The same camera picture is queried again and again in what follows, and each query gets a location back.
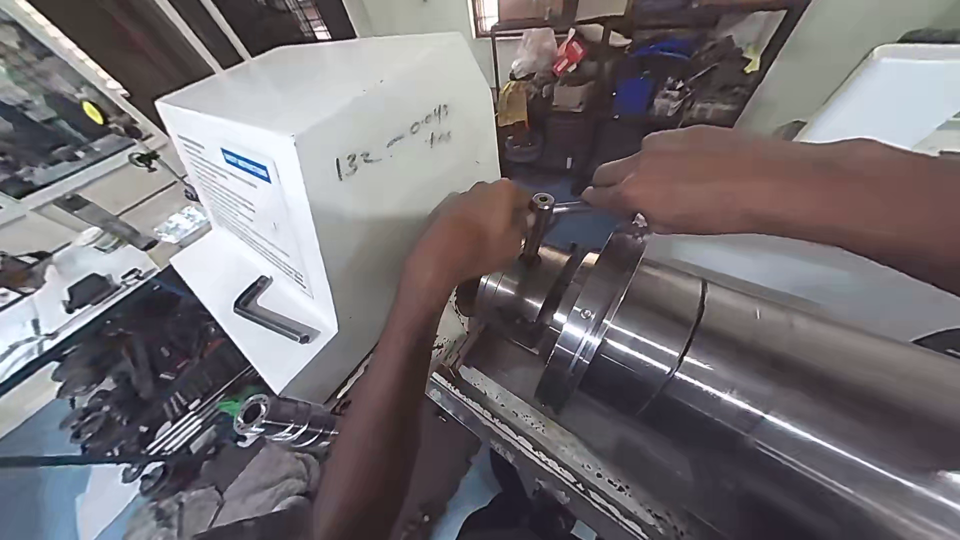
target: green part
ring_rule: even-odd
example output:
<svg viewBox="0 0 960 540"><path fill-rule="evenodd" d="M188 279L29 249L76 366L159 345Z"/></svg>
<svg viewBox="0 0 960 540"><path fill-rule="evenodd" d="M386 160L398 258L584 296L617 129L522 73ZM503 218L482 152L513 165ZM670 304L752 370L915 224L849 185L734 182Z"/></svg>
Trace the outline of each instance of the green part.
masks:
<svg viewBox="0 0 960 540"><path fill-rule="evenodd" d="M226 414L229 414L231 418L236 418L237 415L240 414L240 407L247 400L247 398L262 392L263 390L259 386L249 384L235 395L221 400L220 403L217 404L217 408L224 411Z"/></svg>

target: blue label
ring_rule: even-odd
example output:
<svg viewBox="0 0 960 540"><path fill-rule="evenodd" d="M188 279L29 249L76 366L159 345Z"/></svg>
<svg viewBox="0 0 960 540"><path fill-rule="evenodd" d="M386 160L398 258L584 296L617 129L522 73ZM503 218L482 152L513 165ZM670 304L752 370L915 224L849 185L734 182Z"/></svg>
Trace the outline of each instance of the blue label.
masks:
<svg viewBox="0 0 960 540"><path fill-rule="evenodd" d="M257 163L254 160L248 160L243 156L232 153L230 150L220 149L224 153L224 161L227 162L227 165L232 165L244 172L254 175L256 178L271 184L270 182L270 171L267 170L267 166L262 163Z"/></svg>

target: plastic bag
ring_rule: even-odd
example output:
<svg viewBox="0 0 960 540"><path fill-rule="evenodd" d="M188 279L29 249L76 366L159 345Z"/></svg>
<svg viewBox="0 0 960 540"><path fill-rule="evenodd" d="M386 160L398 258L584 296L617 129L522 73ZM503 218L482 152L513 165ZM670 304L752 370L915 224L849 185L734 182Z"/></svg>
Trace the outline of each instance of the plastic bag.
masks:
<svg viewBox="0 0 960 540"><path fill-rule="evenodd" d="M550 71L556 58L557 38L552 28L524 30L510 70L515 78L522 79L532 73Z"/></svg>

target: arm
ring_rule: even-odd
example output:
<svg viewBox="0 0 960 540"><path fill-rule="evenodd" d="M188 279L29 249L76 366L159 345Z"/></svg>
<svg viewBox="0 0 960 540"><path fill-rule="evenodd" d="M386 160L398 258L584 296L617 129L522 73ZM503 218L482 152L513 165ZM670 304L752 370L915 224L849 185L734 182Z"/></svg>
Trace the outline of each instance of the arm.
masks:
<svg viewBox="0 0 960 540"><path fill-rule="evenodd" d="M869 140L807 144L721 128L649 135L584 198L661 233L764 233L834 245L960 294L960 162Z"/></svg>
<svg viewBox="0 0 960 540"><path fill-rule="evenodd" d="M314 537L386 538L406 495L440 314L458 283L510 264L529 195L477 184L440 209L408 257L399 289L324 467Z"/></svg>

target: metal workpiece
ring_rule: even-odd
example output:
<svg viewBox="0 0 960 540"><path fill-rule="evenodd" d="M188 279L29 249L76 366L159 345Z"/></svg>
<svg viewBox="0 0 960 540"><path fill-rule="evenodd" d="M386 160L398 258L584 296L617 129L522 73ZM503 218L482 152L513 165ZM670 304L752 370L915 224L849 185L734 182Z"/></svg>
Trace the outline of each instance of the metal workpiece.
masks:
<svg viewBox="0 0 960 540"><path fill-rule="evenodd" d="M634 227L561 281L530 360L468 365L720 536L960 539L960 362L643 260Z"/></svg>
<svg viewBox="0 0 960 540"><path fill-rule="evenodd" d="M551 293L558 286L565 288L569 274L582 256L542 246L538 251L537 264L529 265L518 259L510 270L481 278L477 289L478 306L482 309L512 311L531 323L539 321L542 313L552 315L560 300L559 294L563 291Z"/></svg>
<svg viewBox="0 0 960 540"><path fill-rule="evenodd" d="M240 406L233 429L291 448L322 448L337 434L336 418L325 407L265 394L250 396Z"/></svg>
<svg viewBox="0 0 960 540"><path fill-rule="evenodd" d="M553 205L553 195L549 193L537 193L530 199L529 206L534 213L534 223L523 242L523 254L520 255L520 260L527 264L537 263L540 245L553 218Z"/></svg>
<svg viewBox="0 0 960 540"><path fill-rule="evenodd" d="M570 203L557 203L553 206L553 215L568 215L575 213L587 213L593 211L593 207L586 201L573 201Z"/></svg>
<svg viewBox="0 0 960 540"><path fill-rule="evenodd" d="M646 241L645 222L621 224L607 240L570 310L553 317L562 321L563 329L552 351L542 351L546 369L536 394L542 404L559 410L580 385L626 295Z"/></svg>
<svg viewBox="0 0 960 540"><path fill-rule="evenodd" d="M704 310L706 283L656 262L640 264L581 388L637 414L681 365Z"/></svg>

